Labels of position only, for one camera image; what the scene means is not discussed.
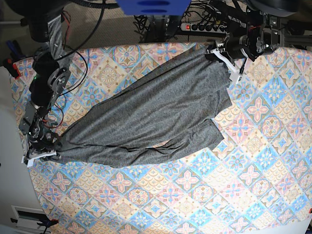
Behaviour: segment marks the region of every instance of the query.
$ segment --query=black cable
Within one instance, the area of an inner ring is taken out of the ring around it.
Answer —
[[[67,27],[67,29],[66,29],[66,32],[65,32],[65,37],[64,37],[64,41],[63,41],[63,48],[65,48],[66,47],[66,43],[67,43],[67,34],[68,34],[68,29],[69,29],[69,27]]]
[[[248,58],[251,61],[255,61],[256,57],[250,52],[250,49],[246,45],[236,45],[233,47],[233,50],[240,50],[244,49],[245,53],[248,55]]]
[[[197,2],[207,4],[210,0],[202,1],[202,0],[197,0]]]
[[[48,227],[45,227],[44,231],[42,234],[45,234],[45,232],[47,231]]]
[[[117,3],[105,3],[105,1],[103,3],[93,3],[93,2],[89,2],[89,1],[84,1],[84,0],[70,0],[80,6],[84,6],[84,7],[89,7],[89,8],[97,8],[100,9],[102,7],[106,8],[106,9],[116,9],[119,8],[119,5]]]
[[[207,22],[205,23],[205,27],[210,23],[210,20],[213,16],[210,16],[209,19],[207,20]]]
[[[190,10],[190,9],[200,9],[204,11],[200,14],[199,12]],[[201,19],[193,20],[193,21],[186,21],[186,16],[191,17],[192,16],[191,13],[197,14]],[[185,23],[199,22],[198,24],[202,24],[205,21],[209,23],[211,18],[214,18],[214,21],[216,22],[216,16],[217,16],[217,11],[212,6],[210,6],[207,2],[204,3],[200,1],[200,2],[191,2],[187,10],[184,12],[182,18],[184,18]]]
[[[69,17],[69,21],[72,20],[72,16],[68,13],[68,11],[63,10],[63,13],[66,13],[66,14],[67,14],[67,16]]]
[[[64,105],[62,105],[60,108],[62,109],[62,110],[64,110],[64,108],[66,107],[66,104],[67,104],[67,99],[66,99],[66,96],[64,96],[64,100],[65,100],[65,102],[64,102]]]
[[[140,35],[139,43],[145,43],[150,28],[150,26],[146,26],[148,18],[144,15],[134,16],[134,18],[136,21],[134,21],[133,24],[137,28],[137,30],[135,30],[135,33],[138,33]]]
[[[104,15],[104,3],[105,3],[105,0],[102,0],[103,1],[103,5],[102,5],[102,9],[101,9],[101,14],[97,20],[97,24],[95,25],[94,29],[92,30],[92,32],[90,33],[90,35],[86,38],[86,40],[84,40],[79,46],[77,46],[74,50],[72,50],[71,52],[69,52],[68,54],[56,59],[55,61],[60,61],[68,56],[71,56],[73,53],[75,53],[78,49],[80,49],[92,36],[93,34],[95,33],[95,31],[98,29],[98,26],[100,25],[102,19],[103,19],[103,15]]]
[[[188,7],[186,8],[186,11],[185,11],[185,12],[188,12],[188,11],[190,10],[190,7],[191,7],[191,5],[189,4]]]
[[[247,58],[244,59],[243,64],[239,69],[240,74],[243,74],[243,72],[244,72],[246,61],[247,61]]]
[[[60,108],[56,103],[54,103],[54,105],[61,111],[61,113],[62,113],[62,120],[61,120],[60,123],[59,123],[57,126],[55,126],[55,127],[48,127],[48,126],[44,125],[46,128],[49,128],[49,129],[58,128],[59,126],[62,125],[62,123],[63,123],[63,121],[64,121],[64,112],[63,112],[63,109]]]
[[[81,53],[79,53],[78,51],[76,51],[76,53],[83,59],[85,65],[86,65],[86,72],[84,73],[84,76],[83,76],[82,80],[79,82],[78,85],[76,85],[74,88],[72,88],[72,89],[66,91],[65,93],[62,93],[60,96],[65,95],[65,94],[67,94],[67,93],[73,91],[73,90],[76,89],[77,87],[79,87],[79,86],[82,84],[82,82],[85,80],[86,76],[87,76],[87,73],[88,73],[88,63],[87,63],[86,59],[81,55]]]
[[[67,15],[65,15],[64,11],[62,11],[62,16],[63,16],[64,18],[66,18],[68,22],[71,21],[71,19],[69,19],[69,18],[67,17]]]
[[[27,139],[27,142],[26,142],[27,152],[26,152],[25,157],[26,157],[27,159],[29,159],[29,154],[30,154],[30,147],[31,147],[31,145],[30,145],[30,141],[28,140],[28,137],[27,137],[27,136],[26,136],[26,139]]]
[[[245,12],[243,12],[242,8],[240,8],[240,5],[238,4],[237,0],[232,0],[232,2],[234,4],[235,8],[237,10],[239,10],[241,14],[245,14]]]

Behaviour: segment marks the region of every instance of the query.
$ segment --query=wire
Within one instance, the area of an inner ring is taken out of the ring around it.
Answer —
[[[47,126],[46,124],[44,125],[45,127],[50,128],[50,129],[58,128],[59,126],[62,125],[63,120],[64,120],[64,112],[63,112],[63,110],[62,110],[56,103],[55,103],[54,105],[62,112],[62,120],[61,120],[60,123],[59,123],[57,126],[55,126],[55,127],[49,127],[49,126]]]
[[[207,4],[210,0],[206,0],[206,1],[203,1],[203,0],[196,0],[200,3],[204,3],[204,4]]]
[[[199,10],[203,10],[202,13],[199,13],[193,9],[199,9]],[[207,23],[209,23],[209,21],[211,20],[211,18],[214,18],[214,21],[216,22],[216,16],[217,16],[217,10],[210,6],[208,4],[208,2],[203,2],[203,1],[198,1],[198,2],[191,2],[189,7],[186,9],[186,11],[184,12],[182,18],[184,18],[184,22],[185,23],[195,23],[195,22],[199,22],[198,24],[202,24],[205,21]],[[186,17],[191,17],[192,14],[191,13],[195,13],[197,14],[201,19],[199,20],[186,20]]]
[[[89,61],[90,61],[90,52],[88,51],[88,64],[89,64]],[[81,78],[74,84],[72,84],[70,87],[66,88],[66,90],[70,90],[71,88],[73,88],[74,86],[76,86],[76,84],[78,84],[78,82],[83,79],[84,77],[84,74],[81,76]]]
[[[60,61],[68,56],[71,56],[73,53],[75,53],[79,48],[81,48],[92,36],[93,34],[96,32],[96,30],[98,29],[98,26],[100,25],[102,19],[103,19],[103,15],[104,15],[104,9],[105,9],[105,0],[102,0],[103,1],[103,5],[102,5],[102,8],[101,8],[101,13],[100,13],[100,16],[97,20],[97,24],[95,25],[94,29],[92,30],[92,32],[90,33],[90,35],[79,45],[77,46],[75,49],[73,49],[71,52],[69,52],[68,54],[56,59],[55,61]]]
[[[238,4],[237,0],[232,0],[232,2],[233,2],[233,4],[234,4],[235,8],[236,8],[237,10],[239,10],[241,14],[244,14],[244,13],[245,13],[245,12],[243,12],[243,10],[242,10],[242,8],[240,7],[240,5]]]
[[[240,74],[243,74],[246,62],[247,62],[247,58],[244,59],[243,64],[242,64],[242,66],[239,69],[239,73]]]
[[[66,99],[66,96],[64,96],[64,105],[63,106],[61,106],[60,108],[62,109],[62,110],[64,110],[64,108],[66,107],[66,104],[67,104],[67,99]]]
[[[47,231],[48,227],[45,227],[44,231],[42,234],[45,234],[45,232]]]
[[[136,26],[137,30],[135,33],[140,35],[139,43],[145,43],[148,36],[149,26],[146,26],[148,22],[147,16],[134,16],[135,20],[133,24]]]
[[[29,142],[29,139],[28,139],[28,137],[26,136],[26,139],[27,139],[27,141],[26,141],[26,156],[27,155],[29,155],[29,148],[30,148],[30,142]]]
[[[66,29],[66,32],[65,32],[65,37],[64,37],[64,40],[63,40],[63,49],[65,48],[66,46],[66,43],[68,41],[68,36],[69,36],[69,31],[70,31],[70,18],[68,19],[67,16],[62,12],[61,15],[64,17],[64,20],[67,24],[67,29]]]
[[[84,73],[84,76],[83,76],[82,80],[79,82],[78,85],[76,85],[76,86],[75,86],[74,88],[72,88],[72,89],[69,89],[69,90],[66,91],[65,93],[62,93],[60,96],[63,96],[63,95],[65,95],[65,94],[67,94],[67,93],[73,91],[73,90],[76,89],[77,87],[79,87],[79,86],[83,83],[83,81],[85,80],[85,78],[86,78],[86,76],[87,76],[87,73],[88,73],[88,63],[87,63],[86,59],[81,55],[81,53],[79,53],[78,51],[76,51],[76,53],[83,59],[85,65],[86,65],[86,71],[85,71],[85,73]]]
[[[84,7],[89,7],[89,8],[107,8],[107,9],[115,9],[115,8],[119,8],[119,5],[117,3],[105,3],[105,1],[103,1],[103,3],[93,3],[93,2],[88,2],[88,1],[84,1],[84,0],[70,0],[80,6],[84,6]]]
[[[72,17],[71,17],[71,15],[68,13],[68,11],[63,10],[63,12],[67,14],[67,16],[68,16],[68,18],[69,18],[69,21],[71,21],[71,20],[72,20]]]
[[[255,27],[251,27],[251,28],[248,29],[248,31],[251,31],[251,30],[253,30],[253,29],[255,29],[255,28],[259,28],[259,27],[261,27],[261,25],[255,26]]]

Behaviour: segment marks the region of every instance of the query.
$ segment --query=patterned tablecloth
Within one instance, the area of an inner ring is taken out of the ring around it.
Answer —
[[[57,132],[164,62],[201,46],[81,51],[89,60],[88,77],[66,101],[58,101],[65,116]],[[248,62],[247,76],[229,88],[233,106],[214,120],[225,138],[214,150],[122,169],[35,161],[29,173],[40,204],[49,218],[59,220],[52,229],[60,234],[230,234],[311,218],[311,55],[280,48]],[[11,80],[17,123],[35,75],[31,64],[31,59],[18,62],[22,77]],[[74,57],[68,86],[83,75],[84,66]],[[54,109],[51,117],[59,122],[61,114]]]

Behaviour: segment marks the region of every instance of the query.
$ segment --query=tile pattern fabric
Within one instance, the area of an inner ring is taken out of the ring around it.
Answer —
[[[58,100],[61,134],[95,104],[113,96],[196,43],[83,50],[86,81]],[[234,234],[311,218],[312,54],[280,48],[255,62],[232,84],[233,106],[214,122],[224,140],[180,160],[113,169],[105,165],[36,160],[29,169],[38,200],[58,234]],[[11,80],[17,123],[35,73],[17,63]],[[84,72],[74,57],[68,87]],[[53,109],[50,118],[59,122]]]

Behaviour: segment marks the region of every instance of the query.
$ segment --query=white wall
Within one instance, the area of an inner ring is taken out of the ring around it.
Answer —
[[[302,222],[292,223],[276,228],[263,229],[260,231],[250,232],[248,234],[304,234],[308,228],[311,219],[306,219]]]
[[[0,224],[15,227],[11,205],[41,209],[25,164],[8,71],[0,67]]]
[[[4,226],[0,224],[0,233],[1,234],[26,234],[24,231],[19,231],[15,228],[10,228],[8,226]]]

